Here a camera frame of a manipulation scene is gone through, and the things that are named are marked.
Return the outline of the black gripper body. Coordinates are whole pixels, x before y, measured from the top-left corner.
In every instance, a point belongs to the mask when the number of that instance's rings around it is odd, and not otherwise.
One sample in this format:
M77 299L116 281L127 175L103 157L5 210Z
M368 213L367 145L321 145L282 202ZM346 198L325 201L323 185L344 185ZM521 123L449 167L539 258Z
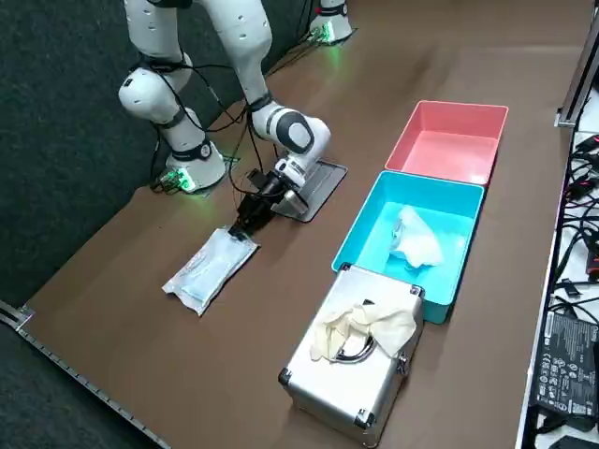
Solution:
M284 199L289 185L275 171L251 171L247 178L257 192L244 195L238 207L237 228L240 233L255 233L272 219L272 208Z

